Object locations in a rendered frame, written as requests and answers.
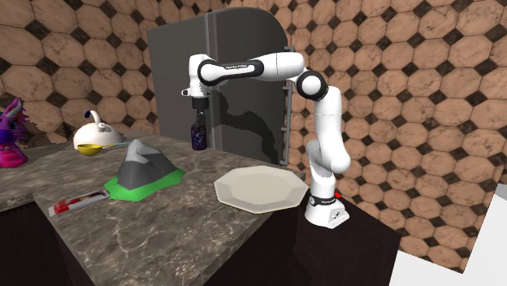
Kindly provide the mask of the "grey refrigerator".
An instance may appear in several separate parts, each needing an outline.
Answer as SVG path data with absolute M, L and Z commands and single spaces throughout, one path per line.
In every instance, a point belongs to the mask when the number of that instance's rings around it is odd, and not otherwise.
M 191 140 L 197 113 L 190 97 L 189 58 L 207 54 L 221 63 L 236 63 L 282 52 L 288 40 L 279 21 L 252 7 L 212 11 L 147 32 L 149 58 L 165 137 Z M 206 109 L 208 146 L 216 150 L 277 164 L 284 155 L 285 82 L 230 80 L 210 96 Z

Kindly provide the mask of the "grey mountain figure green base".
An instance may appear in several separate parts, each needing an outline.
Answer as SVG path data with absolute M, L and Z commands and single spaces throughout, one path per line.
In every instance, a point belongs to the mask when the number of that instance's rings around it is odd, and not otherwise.
M 158 190 L 179 184 L 184 174 L 159 149 L 135 139 L 116 176 L 104 187 L 113 200 L 140 202 Z

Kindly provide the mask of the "white octagonal plate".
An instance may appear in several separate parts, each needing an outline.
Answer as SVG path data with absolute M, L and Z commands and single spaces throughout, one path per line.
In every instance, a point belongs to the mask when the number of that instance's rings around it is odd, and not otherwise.
M 214 188 L 219 202 L 263 214 L 299 206 L 308 185 L 292 171 L 256 166 L 229 171 Z

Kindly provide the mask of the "white kettle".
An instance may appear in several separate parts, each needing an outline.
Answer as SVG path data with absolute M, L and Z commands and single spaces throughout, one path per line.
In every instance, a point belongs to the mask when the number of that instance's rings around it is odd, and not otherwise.
M 75 150 L 83 144 L 113 145 L 123 141 L 120 133 L 108 123 L 102 122 L 95 110 L 87 110 L 84 117 L 93 117 L 93 122 L 83 125 L 76 131 L 73 138 Z

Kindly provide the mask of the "yellow measuring spoon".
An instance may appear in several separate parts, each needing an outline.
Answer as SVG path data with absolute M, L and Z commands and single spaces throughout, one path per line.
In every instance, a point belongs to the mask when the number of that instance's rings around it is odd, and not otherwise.
M 116 143 L 113 145 L 81 144 L 77 146 L 77 150 L 79 151 L 80 154 L 91 157 L 99 154 L 104 148 L 116 147 L 121 145 L 129 145 L 129 142 Z

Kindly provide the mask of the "red and white flat packet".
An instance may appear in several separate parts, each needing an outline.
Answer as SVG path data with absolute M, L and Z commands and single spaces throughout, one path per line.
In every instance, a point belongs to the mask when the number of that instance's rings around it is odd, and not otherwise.
M 48 208 L 48 214 L 50 217 L 55 215 L 61 216 L 72 211 L 83 209 L 87 206 L 91 206 L 98 202 L 103 202 L 110 198 L 110 194 L 106 190 L 97 190 L 82 194 L 77 197 L 72 197 L 63 201 L 60 201 L 53 206 Z

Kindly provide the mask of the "pink purple dragon figure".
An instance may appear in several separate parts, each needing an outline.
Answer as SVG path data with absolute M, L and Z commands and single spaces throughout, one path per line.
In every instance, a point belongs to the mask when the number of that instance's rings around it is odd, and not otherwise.
M 17 168 L 28 161 L 28 157 L 16 144 L 27 138 L 24 126 L 26 118 L 23 103 L 17 97 L 0 112 L 0 168 Z

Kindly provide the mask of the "dark robot stand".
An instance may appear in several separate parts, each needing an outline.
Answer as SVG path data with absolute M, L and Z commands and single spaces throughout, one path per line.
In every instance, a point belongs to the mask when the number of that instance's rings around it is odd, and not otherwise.
M 306 194 L 298 206 L 292 253 L 310 276 L 311 286 L 389 286 L 400 233 L 341 198 L 350 218 L 329 229 L 309 223 Z

